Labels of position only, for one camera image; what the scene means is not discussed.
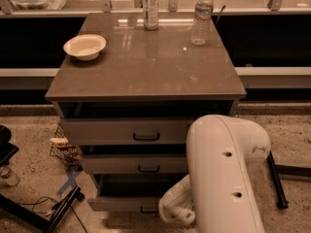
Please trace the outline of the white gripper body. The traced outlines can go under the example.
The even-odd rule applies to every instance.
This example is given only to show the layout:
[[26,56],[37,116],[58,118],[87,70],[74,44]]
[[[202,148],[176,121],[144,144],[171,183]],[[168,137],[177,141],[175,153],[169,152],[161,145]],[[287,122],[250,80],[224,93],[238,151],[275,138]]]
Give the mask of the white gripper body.
[[167,190],[158,201],[160,218],[166,223],[189,226],[195,220],[190,176],[186,175]]

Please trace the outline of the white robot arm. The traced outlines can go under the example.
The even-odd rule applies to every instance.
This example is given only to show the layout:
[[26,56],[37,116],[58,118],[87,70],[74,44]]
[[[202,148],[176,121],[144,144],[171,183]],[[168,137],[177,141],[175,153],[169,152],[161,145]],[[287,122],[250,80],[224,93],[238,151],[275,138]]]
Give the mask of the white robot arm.
[[270,154],[270,138],[257,123],[203,116],[187,137],[189,173],[158,202],[167,223],[195,223],[198,233],[264,233],[248,170]]

